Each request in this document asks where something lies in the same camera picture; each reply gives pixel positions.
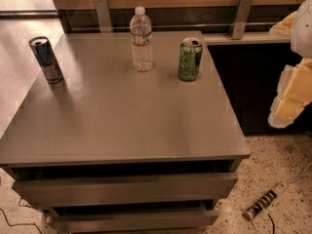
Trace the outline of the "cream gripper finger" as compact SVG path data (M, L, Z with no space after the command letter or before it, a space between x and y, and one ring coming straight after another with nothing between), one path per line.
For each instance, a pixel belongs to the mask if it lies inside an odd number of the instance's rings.
M292 28L293 20L295 16L296 16L296 12L290 13L284 19L274 24L270 28L269 33L289 36L291 34L291 28Z
M311 102L312 59L304 58L296 66L286 65L282 71L270 108L269 125L277 129L289 126Z

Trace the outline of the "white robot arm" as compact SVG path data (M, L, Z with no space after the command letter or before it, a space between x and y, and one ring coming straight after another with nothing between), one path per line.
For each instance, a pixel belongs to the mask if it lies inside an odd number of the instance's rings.
M291 50L302 57L296 66L285 66L270 108L269 125L282 129L312 102L312 0L273 25L270 33L289 36Z

